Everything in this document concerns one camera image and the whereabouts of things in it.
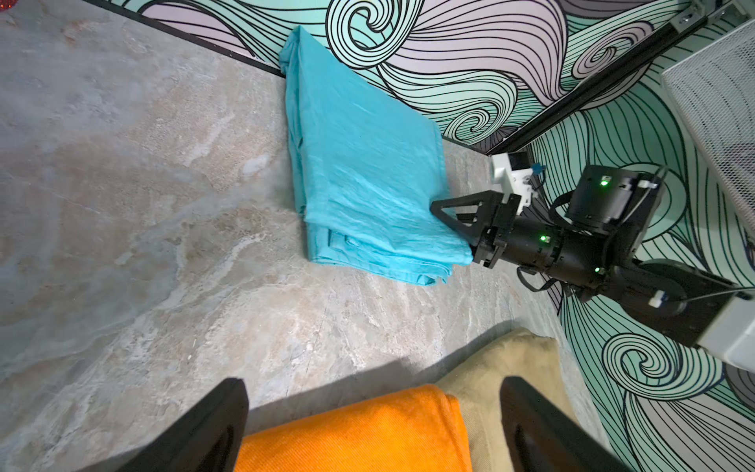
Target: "white mount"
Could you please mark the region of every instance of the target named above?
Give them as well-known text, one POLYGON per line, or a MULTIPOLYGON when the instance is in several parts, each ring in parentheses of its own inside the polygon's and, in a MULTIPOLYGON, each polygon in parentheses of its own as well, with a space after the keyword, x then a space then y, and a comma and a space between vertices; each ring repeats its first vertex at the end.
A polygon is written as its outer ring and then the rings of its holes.
POLYGON ((532 178, 532 169, 511 170, 508 153, 490 156, 490 169, 493 184, 501 186, 501 192, 504 194, 503 203, 509 201, 509 195, 512 193, 521 196, 522 200, 519 202, 516 214, 522 213, 524 207, 532 202, 532 185, 529 183, 532 178))

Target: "marble floor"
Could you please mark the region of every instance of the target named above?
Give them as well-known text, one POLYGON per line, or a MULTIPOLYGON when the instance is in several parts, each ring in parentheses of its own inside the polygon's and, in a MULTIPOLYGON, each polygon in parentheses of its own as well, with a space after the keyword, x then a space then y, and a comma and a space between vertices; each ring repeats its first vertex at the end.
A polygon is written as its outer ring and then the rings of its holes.
MULTIPOLYGON (((525 326, 513 267, 419 288, 305 258, 284 79, 81 0, 0 15, 0 468, 77 470, 149 442, 221 379, 260 430, 437 380, 525 326)), ((455 194, 486 157, 445 143, 455 194)))

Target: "tan fabric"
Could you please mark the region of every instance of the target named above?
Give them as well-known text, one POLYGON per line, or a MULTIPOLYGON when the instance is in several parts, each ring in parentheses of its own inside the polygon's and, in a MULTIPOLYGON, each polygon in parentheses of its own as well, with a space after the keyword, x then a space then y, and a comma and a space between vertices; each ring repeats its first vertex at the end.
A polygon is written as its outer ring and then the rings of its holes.
POLYGON ((459 400, 467 427, 473 472, 510 472, 498 393, 501 382, 518 375, 576 422, 566 396, 556 340, 524 328, 491 342, 436 384, 459 400))

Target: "turquoise cloth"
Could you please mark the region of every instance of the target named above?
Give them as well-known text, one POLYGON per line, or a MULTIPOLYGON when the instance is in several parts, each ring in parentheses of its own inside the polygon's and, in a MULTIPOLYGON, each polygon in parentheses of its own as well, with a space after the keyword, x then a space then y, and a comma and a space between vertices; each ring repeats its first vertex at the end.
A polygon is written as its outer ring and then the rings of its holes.
POLYGON ((430 213, 449 195, 438 126, 369 85, 301 26, 279 59, 310 260, 416 285, 469 264, 469 245, 430 213))

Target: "orange fabric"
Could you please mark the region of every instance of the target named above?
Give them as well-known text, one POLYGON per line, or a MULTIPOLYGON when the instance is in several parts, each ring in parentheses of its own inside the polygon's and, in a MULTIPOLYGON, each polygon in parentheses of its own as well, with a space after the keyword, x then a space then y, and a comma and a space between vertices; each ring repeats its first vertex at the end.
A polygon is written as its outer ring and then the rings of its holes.
POLYGON ((435 385, 244 438, 234 472, 471 472, 459 402, 435 385))

